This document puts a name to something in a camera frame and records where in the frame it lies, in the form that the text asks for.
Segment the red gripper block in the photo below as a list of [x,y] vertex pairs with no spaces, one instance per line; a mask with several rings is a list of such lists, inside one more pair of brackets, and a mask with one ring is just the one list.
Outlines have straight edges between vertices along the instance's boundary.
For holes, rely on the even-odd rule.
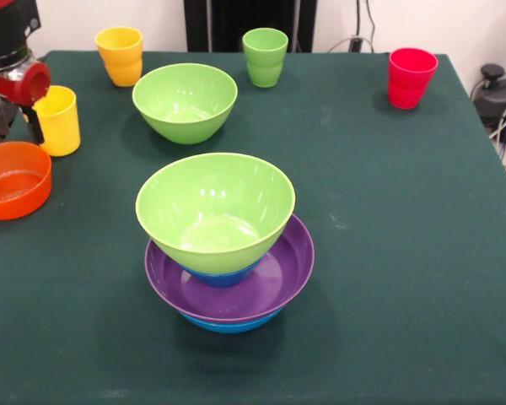
[[31,135],[37,144],[44,143],[39,118],[31,106],[46,96],[50,85],[50,71],[45,63],[40,61],[23,62],[12,70],[0,72],[0,138],[9,135],[13,122],[12,106],[8,103],[10,102],[23,106],[23,114],[28,119]]

